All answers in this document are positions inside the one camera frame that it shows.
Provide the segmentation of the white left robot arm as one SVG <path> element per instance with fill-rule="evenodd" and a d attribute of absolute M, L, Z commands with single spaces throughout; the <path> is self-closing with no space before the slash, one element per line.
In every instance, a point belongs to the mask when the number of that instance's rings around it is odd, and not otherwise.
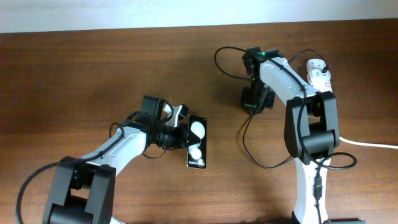
<path fill-rule="evenodd" d="M 189 114 L 185 104 L 172 106 L 165 99 L 145 96 L 140 110 L 115 126 L 97 150 L 60 161 L 44 223 L 118 223 L 113 217 L 116 177 L 152 144 L 164 151 L 186 149 L 188 167 L 206 167 L 207 120 Z"/>

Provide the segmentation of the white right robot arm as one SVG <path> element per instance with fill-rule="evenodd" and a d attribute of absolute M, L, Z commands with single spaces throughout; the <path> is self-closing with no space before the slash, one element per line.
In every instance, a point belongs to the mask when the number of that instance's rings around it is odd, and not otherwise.
<path fill-rule="evenodd" d="M 271 108 L 278 96 L 285 105 L 284 141 L 297 171 L 295 223 L 326 223 L 325 183 L 339 145 L 336 98 L 304 81 L 279 50 L 246 49 L 243 63 L 251 77 L 241 106 L 251 116 Z"/>

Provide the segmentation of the black smartphone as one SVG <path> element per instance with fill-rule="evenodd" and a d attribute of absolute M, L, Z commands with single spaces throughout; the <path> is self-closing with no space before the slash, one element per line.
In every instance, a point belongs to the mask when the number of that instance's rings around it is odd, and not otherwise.
<path fill-rule="evenodd" d="M 187 166 L 206 169 L 207 120 L 190 114 L 188 117 Z"/>

